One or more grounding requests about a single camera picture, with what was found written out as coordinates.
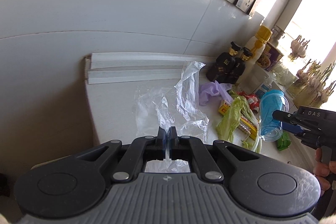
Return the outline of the person's right hand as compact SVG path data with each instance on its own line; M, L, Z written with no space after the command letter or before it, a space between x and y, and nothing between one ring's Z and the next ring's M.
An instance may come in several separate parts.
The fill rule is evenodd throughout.
M323 196L324 192L331 187L331 184L328 182L326 177L330 173L336 173L336 162L330 161L329 164L325 164L322 162L322 149L318 148L315 151L315 160L317 164L313 168L313 174L319 181L321 187L321 196Z

